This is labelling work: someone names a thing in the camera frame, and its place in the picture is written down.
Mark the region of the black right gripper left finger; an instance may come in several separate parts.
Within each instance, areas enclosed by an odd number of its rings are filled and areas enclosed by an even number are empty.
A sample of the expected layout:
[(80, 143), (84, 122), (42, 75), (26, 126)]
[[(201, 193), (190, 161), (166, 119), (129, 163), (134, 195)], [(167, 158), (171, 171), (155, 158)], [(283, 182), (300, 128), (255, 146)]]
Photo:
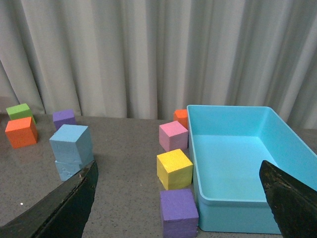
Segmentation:
[(2, 238), (80, 238), (88, 221), (98, 182), (90, 162), (30, 209), (0, 229)]

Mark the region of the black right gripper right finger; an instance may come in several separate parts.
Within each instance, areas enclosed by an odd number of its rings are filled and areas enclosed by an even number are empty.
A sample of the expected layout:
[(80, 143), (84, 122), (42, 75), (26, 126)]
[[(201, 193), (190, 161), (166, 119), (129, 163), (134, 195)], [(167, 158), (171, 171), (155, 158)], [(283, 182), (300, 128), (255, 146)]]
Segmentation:
[(266, 160), (261, 163), (259, 176), (282, 236), (315, 238), (317, 192)]

